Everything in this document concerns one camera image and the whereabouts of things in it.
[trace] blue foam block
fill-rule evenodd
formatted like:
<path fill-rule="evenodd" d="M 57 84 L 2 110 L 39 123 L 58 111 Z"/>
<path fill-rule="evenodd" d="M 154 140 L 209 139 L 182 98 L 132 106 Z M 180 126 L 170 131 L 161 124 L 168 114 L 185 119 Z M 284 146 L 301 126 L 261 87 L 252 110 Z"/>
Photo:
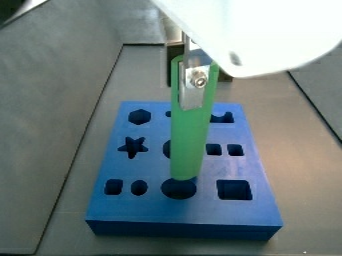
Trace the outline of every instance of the blue foam block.
<path fill-rule="evenodd" d="M 216 103 L 201 175 L 170 179 L 172 105 L 124 102 L 86 221 L 98 235 L 268 240 L 284 225 L 240 104 Z"/>

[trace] square hole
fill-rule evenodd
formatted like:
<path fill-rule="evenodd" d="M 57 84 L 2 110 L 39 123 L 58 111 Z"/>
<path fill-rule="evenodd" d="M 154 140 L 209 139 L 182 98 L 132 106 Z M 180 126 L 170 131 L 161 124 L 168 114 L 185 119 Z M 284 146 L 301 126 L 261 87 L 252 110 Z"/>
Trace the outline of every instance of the square hole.
<path fill-rule="evenodd" d="M 222 155 L 222 148 L 220 144 L 208 144 L 208 155 L 210 156 L 221 156 Z"/>
<path fill-rule="evenodd" d="M 246 180 L 218 180 L 218 196 L 221 200 L 252 200 L 250 183 Z"/>
<path fill-rule="evenodd" d="M 121 195 L 124 190 L 124 180 L 110 179 L 106 182 L 105 194 L 111 196 Z"/>
<path fill-rule="evenodd" d="M 245 155 L 242 146 L 240 144 L 229 144 L 228 150 L 229 150 L 230 156 L 244 156 Z"/>

